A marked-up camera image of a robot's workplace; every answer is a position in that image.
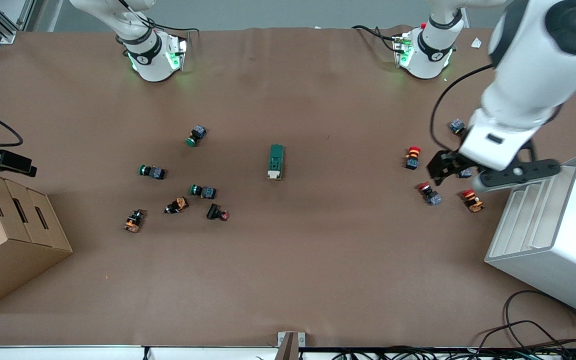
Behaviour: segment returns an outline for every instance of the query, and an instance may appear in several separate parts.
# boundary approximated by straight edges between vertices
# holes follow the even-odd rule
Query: cardboard box
[[[0,178],[0,299],[71,253],[48,198]]]

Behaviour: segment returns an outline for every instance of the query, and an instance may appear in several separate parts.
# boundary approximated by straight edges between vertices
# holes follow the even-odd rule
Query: brown table
[[[112,33],[19,34],[0,48],[0,118],[39,171],[8,176],[50,194],[74,254],[0,300],[0,345],[260,346],[285,330],[311,346],[478,344],[528,288],[483,262],[508,192],[480,194],[487,208],[470,214],[458,196],[470,182],[450,178],[430,207],[416,190],[428,174],[402,157],[419,146],[425,165],[438,150],[432,104],[487,63],[489,34],[464,30],[452,64],[418,80],[356,30],[201,32],[191,71],[161,83],[130,69]],[[443,141],[457,146],[447,124],[470,117],[493,75],[445,98]],[[208,135],[189,148],[198,123]],[[576,95],[535,141],[541,157],[576,156]],[[286,148],[281,182],[266,179],[274,143]],[[140,177],[141,164],[169,176]],[[218,189],[227,222],[205,219],[211,201],[196,197],[163,214],[194,183]],[[137,208],[148,217],[130,234]],[[518,298],[511,316],[576,338],[544,299]]]

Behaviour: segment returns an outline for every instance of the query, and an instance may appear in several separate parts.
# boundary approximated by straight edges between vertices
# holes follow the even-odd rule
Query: white tag
[[[472,42],[471,47],[478,49],[482,47],[482,41],[480,40],[480,38],[475,38],[475,41]]]

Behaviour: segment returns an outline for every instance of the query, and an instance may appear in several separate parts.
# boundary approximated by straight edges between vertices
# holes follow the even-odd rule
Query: white box
[[[576,308],[576,157],[513,189],[485,262]]]

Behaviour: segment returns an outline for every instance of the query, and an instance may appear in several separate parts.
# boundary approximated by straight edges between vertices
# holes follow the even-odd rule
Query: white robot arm
[[[403,34],[405,43],[395,48],[404,51],[397,54],[400,68],[420,79],[432,79],[448,65],[453,44],[464,29],[462,7],[496,7],[506,0],[426,0],[430,17],[425,28],[417,27]]]
[[[428,165],[436,183],[471,166],[486,169],[473,184],[480,191],[559,171],[555,160],[534,156],[525,166],[517,153],[576,92],[576,0],[515,0],[494,28],[488,51],[494,82],[458,153],[440,151]]]
[[[166,80],[180,70],[186,53],[186,41],[154,29],[141,13],[155,0],[70,0],[74,7],[98,18],[118,35],[128,49],[132,68],[148,82]]]

